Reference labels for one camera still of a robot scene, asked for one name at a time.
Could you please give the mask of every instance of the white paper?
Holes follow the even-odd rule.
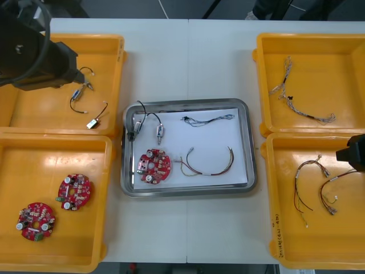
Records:
[[[195,120],[210,120],[226,114],[233,114],[232,120],[218,120],[201,127],[192,127],[181,120],[188,116]],[[189,111],[157,114],[164,125],[164,136],[161,145],[157,145],[156,129],[159,121],[154,115],[146,117],[142,129],[134,144],[134,189],[143,190],[149,188],[169,187],[196,187],[216,186],[223,184],[247,183],[246,164],[242,147],[240,120],[236,108],[229,110]],[[144,114],[134,116],[134,121],[142,120]],[[223,171],[230,159],[229,150],[233,149],[234,162],[231,169],[223,175],[193,177],[185,176],[180,169],[180,163],[174,163],[173,159],[182,157],[185,162],[186,154],[194,147],[189,155],[189,164],[205,174],[219,173]],[[137,174],[137,165],[142,154],[148,149],[159,149],[166,152],[171,160],[171,172],[166,180],[159,184],[148,184],[141,181],[141,175]],[[186,174],[192,172],[183,167]]]

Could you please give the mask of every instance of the yellow plastic tray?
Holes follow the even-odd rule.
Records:
[[[293,63],[286,94],[313,116],[336,121],[321,124],[289,109],[269,91],[283,81],[284,61]],[[253,52],[257,63],[263,136],[271,132],[365,132],[365,35],[261,34]]]
[[[351,169],[337,162],[335,151],[346,148],[351,135],[270,134],[261,147],[266,162],[272,227],[271,254],[295,269],[365,269],[365,174],[354,173],[325,186],[328,198],[338,196],[332,216],[323,207],[319,188],[326,181],[318,166],[306,165],[298,178],[305,227],[294,208],[294,177],[300,164],[315,160],[333,178]]]
[[[98,134],[116,135],[116,115],[119,102],[121,72],[127,54],[124,38],[118,35],[53,34],[54,42],[63,42],[78,53],[77,64],[94,91],[86,89],[77,110],[88,111],[79,114],[70,109],[70,98],[80,84],[66,84],[61,88],[42,88],[22,91],[12,85],[0,88],[0,132],[41,134]],[[88,130],[86,125],[105,104],[109,103],[96,129]]]
[[[112,144],[105,136],[0,134],[0,271],[91,272],[105,256],[102,244]],[[78,211],[56,202],[62,180],[88,176],[89,202]],[[56,223],[33,242],[15,229],[19,211],[48,204]]]

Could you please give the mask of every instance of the stainless steel tray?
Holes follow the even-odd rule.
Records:
[[[122,165],[121,165],[121,188],[129,197],[162,197],[162,196],[192,196],[211,194],[232,194],[248,192],[256,185],[256,162],[253,148],[253,138],[250,125],[249,110],[247,105],[239,99],[206,99],[206,100],[181,100],[144,103],[147,112],[181,112],[181,111],[204,111],[237,108],[241,127],[242,147],[246,163],[247,183],[224,184],[219,186],[203,187],[174,187],[135,190],[133,185],[136,175],[132,172],[135,162],[133,156],[133,144],[127,138],[128,132],[133,130],[135,114],[144,113],[139,103],[130,105],[123,114],[122,136]]]

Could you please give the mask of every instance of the cylindrical component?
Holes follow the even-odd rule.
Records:
[[[146,156],[149,157],[149,158],[152,158],[153,157],[153,152],[151,150],[147,151]]]
[[[64,204],[63,204],[63,208],[64,209],[71,209],[72,207],[74,207],[75,206],[75,204],[74,203],[69,203],[69,202],[65,202]]]
[[[28,222],[27,221],[21,221],[19,223],[17,223],[17,230],[23,230],[28,226]]]
[[[146,182],[152,182],[153,181],[153,176],[152,175],[147,175],[146,176]]]
[[[64,182],[65,182],[66,184],[73,184],[73,183],[74,183],[74,180],[73,180],[73,178],[66,177],[66,178],[64,179]]]
[[[42,226],[40,228],[43,231],[47,231],[47,230],[51,229],[51,225],[50,224],[42,224]]]

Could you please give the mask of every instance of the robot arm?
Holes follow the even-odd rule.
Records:
[[[17,20],[16,0],[0,7],[0,86],[13,84],[22,90],[60,87],[77,82],[88,84],[77,69],[76,52],[62,42],[50,41],[50,15],[40,0],[31,0],[42,10],[45,35]],[[5,8],[12,2],[12,10]]]

